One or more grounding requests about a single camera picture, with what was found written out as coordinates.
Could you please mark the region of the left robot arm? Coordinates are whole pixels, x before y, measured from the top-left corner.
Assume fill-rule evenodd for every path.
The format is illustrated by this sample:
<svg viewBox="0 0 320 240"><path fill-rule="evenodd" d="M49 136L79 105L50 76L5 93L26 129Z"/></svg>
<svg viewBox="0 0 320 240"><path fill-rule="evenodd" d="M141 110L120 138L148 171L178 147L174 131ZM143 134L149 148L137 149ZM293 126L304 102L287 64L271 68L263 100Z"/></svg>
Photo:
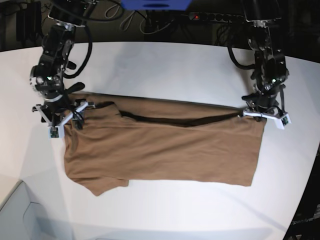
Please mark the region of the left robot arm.
<svg viewBox="0 0 320 240"><path fill-rule="evenodd" d="M281 9L276 0L243 0L241 4L245 18L242 28L255 61L243 65L236 60L232 47L237 33L232 29L227 44L229 57L237 68L251 70L250 78L255 81L253 92L241 98L247 104L241 115L258 122L272 120L283 130L291 119L285 110L284 83L289 71L283 51Z"/></svg>

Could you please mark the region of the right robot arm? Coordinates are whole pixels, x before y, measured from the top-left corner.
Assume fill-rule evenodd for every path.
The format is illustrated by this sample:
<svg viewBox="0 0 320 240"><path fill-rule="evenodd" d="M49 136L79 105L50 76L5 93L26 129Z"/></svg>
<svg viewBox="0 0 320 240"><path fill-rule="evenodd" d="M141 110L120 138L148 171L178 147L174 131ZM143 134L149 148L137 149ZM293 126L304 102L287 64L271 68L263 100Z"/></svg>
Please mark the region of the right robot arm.
<svg viewBox="0 0 320 240"><path fill-rule="evenodd" d="M117 6L118 12L100 19L91 17L98 5L97 0L53 0L51 3L48 17L54 20L55 24L42 40L42 54L38 64L31 69L29 84L43 99L43 104L33 106L32 111L38 112L41 121L47 123L50 137L61 138L65 133L64 126L69 121L73 121L78 129L82 129L85 123L85 109L95 106L85 99L70 100L70 94L85 88L82 82L77 82L69 88L65 88L64 85L65 79L78 77L90 59L93 39L87 23L118 20L124 15L125 10L121 3L114 0L113 4ZM78 28L83 28L88 37L87 53L80 67L69 60Z"/></svg>

